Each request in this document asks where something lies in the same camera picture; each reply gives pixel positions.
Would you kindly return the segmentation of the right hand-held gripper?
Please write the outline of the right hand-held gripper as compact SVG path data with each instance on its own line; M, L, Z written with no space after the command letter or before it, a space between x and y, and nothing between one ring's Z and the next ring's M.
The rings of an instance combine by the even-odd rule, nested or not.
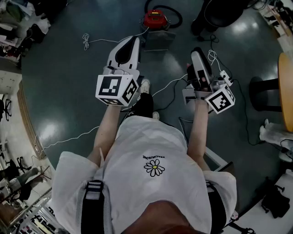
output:
M187 86L182 90L184 103L204 100L211 110L219 114L235 104L230 89L232 78L221 68L217 54L209 50L205 56L200 47L191 51L192 64L187 68Z

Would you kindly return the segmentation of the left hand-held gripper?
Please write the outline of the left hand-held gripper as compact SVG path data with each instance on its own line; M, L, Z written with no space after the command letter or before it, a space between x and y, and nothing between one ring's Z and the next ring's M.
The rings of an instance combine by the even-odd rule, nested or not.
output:
M138 89L140 39L131 36L110 52L98 76L95 97L106 105L128 106Z

